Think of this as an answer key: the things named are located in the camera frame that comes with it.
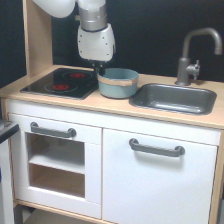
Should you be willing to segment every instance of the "oven window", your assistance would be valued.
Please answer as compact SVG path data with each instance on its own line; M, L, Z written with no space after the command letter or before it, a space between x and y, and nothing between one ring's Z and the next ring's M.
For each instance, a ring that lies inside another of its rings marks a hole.
M26 134L30 186L85 197L85 144Z

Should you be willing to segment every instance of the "black stovetop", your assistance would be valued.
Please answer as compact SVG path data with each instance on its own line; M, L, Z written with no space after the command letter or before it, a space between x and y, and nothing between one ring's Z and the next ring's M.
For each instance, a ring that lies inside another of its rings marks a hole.
M59 68L21 92L83 100L98 88L94 72Z

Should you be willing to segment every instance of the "cabinet handle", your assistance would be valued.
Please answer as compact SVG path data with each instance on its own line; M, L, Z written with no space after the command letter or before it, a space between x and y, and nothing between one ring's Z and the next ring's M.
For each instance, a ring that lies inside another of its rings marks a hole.
M140 145L138 140L135 138L130 139L129 144L134 151L139 152L146 152L168 157L180 157L185 154L185 149L182 146L177 146L174 150L157 148L148 145Z
M70 128L67 132L63 132L63 131L57 131L57 130L38 127L38 124L36 122L32 122L30 124L30 127L32 132L37 134L42 134L42 135L50 135L50 136L59 137L59 138L71 138L76 136L76 131L73 128Z

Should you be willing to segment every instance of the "burner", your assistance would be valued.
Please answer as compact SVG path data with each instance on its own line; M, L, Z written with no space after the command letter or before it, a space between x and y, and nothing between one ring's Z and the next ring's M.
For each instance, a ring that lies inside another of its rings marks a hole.
M71 92L78 88L77 85L74 84L65 84L65 83L49 83L44 86L44 89L48 92L55 92L55 93L65 93Z
M67 90L67 89L69 89L69 85L67 85L67 84L55 84L55 85L53 85L53 89L55 89L55 90Z
M88 72L67 72L62 75L67 80L86 81L92 78L92 74Z

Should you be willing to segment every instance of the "pot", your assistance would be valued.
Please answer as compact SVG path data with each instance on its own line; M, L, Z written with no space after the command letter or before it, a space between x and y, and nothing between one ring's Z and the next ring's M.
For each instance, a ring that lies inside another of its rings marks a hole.
M137 91L139 74L136 71L122 68L109 68L105 75L98 74L99 91L109 98L124 99L133 96Z

